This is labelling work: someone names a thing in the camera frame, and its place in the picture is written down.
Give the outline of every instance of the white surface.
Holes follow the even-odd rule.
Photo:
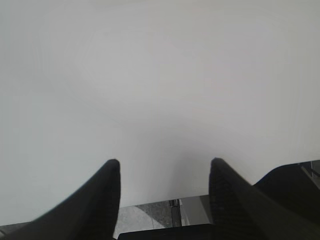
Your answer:
[[[318,0],[0,1],[0,225],[110,158],[121,205],[320,157]]]

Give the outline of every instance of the black object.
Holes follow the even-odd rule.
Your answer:
[[[213,240],[211,224],[121,233],[118,240]]]
[[[120,203],[120,164],[107,161],[54,209],[1,240],[110,240]]]
[[[169,203],[170,203],[170,207],[171,207],[172,226],[174,228],[182,227],[179,199],[170,200]]]
[[[257,186],[251,186],[223,159],[215,158],[212,161],[209,196],[216,239],[320,239],[320,227],[316,221],[313,221],[313,216],[309,212],[302,214],[297,208],[302,203],[301,201],[293,199],[293,205],[284,207],[290,202],[290,199],[281,195],[278,190],[285,187],[286,181],[282,181],[283,183],[277,187],[278,190],[274,190],[276,183],[268,185],[266,182],[268,178],[279,180],[285,177],[276,176],[277,171],[279,169],[267,174]],[[288,191],[295,191],[293,186],[294,182]],[[317,199],[317,196],[311,193],[307,197]],[[298,194],[291,194],[291,197],[298,198]],[[315,204],[313,201],[312,204],[310,208],[319,210],[319,202]]]

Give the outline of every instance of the gray floor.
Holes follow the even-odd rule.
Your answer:
[[[0,238],[2,233],[10,234],[28,223],[0,226]],[[114,231],[114,238],[121,233],[171,228],[171,208],[169,201],[128,206],[119,209],[118,221]]]

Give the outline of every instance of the floor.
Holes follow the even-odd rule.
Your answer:
[[[0,238],[23,227],[27,223],[0,226]],[[171,207],[169,201],[128,206],[119,209],[114,238],[121,233],[172,227]]]

